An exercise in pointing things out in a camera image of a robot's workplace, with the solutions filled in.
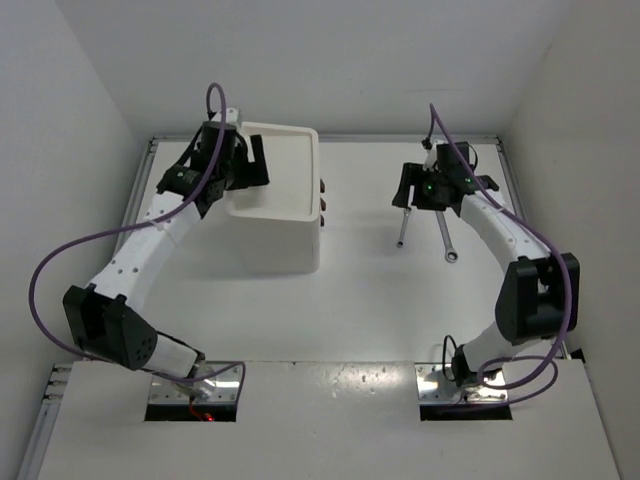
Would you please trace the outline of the short silver wrench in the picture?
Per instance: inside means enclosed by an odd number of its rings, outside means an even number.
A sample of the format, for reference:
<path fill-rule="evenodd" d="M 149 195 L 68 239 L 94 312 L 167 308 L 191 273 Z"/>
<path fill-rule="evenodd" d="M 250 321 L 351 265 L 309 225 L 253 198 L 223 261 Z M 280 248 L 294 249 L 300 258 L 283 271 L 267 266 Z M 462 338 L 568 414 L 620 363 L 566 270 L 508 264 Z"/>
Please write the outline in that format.
<path fill-rule="evenodd" d="M 412 213 L 412 209 L 411 208 L 404 208 L 403 209 L 403 218 L 402 218 L 401 228 L 400 228 L 398 240 L 396 242 L 396 247 L 397 248 L 403 248 L 404 247 L 404 240 L 405 240 L 406 231 L 407 231 L 407 227 L 408 227 L 408 223 L 409 223 L 409 219 L 410 219 L 411 213 Z"/>

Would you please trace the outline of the long silver ratchet wrench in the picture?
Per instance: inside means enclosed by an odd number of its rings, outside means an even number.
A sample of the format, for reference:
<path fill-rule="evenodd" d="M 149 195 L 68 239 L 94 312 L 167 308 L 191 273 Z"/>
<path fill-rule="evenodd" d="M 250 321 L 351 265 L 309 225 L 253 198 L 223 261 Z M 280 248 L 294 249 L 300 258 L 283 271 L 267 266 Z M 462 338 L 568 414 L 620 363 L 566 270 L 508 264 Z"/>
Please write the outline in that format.
<path fill-rule="evenodd" d="M 458 253 L 453 246 L 450 231 L 443 211 L 436 212 L 436 220 L 438 222 L 444 245 L 444 258 L 448 263 L 456 263 L 458 261 Z"/>

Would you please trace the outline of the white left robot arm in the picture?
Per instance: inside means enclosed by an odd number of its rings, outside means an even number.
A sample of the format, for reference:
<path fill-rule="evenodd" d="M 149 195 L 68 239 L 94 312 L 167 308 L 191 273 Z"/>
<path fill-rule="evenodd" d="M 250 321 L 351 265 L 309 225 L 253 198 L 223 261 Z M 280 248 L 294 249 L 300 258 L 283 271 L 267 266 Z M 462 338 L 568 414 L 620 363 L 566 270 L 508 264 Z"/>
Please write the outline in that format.
<path fill-rule="evenodd" d="M 215 202 L 228 191 L 268 184 L 262 138 L 244 137 L 240 127 L 233 109 L 210 115 L 160 179 L 142 228 L 87 286 L 67 290 L 63 307 L 79 350 L 205 397 L 212 375 L 204 353 L 156 330 L 141 310 L 163 265 Z"/>

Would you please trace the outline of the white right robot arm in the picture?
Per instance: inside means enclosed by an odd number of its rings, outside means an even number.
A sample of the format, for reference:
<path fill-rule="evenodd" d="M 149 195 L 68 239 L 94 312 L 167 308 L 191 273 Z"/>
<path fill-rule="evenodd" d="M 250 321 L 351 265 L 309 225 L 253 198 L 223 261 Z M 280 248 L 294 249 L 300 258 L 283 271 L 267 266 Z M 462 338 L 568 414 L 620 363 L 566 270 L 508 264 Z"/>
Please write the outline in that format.
<path fill-rule="evenodd" d="M 403 164 L 392 199 L 404 215 L 451 210 L 485 243 L 504 278 L 494 320 L 475 339 L 454 348 L 444 377 L 459 388 L 485 383 L 526 348 L 543 340 L 560 345 L 577 324 L 580 264 L 532 232 L 510 210 L 499 185 L 476 172 L 478 155 L 467 142 L 426 138 L 422 163 Z"/>

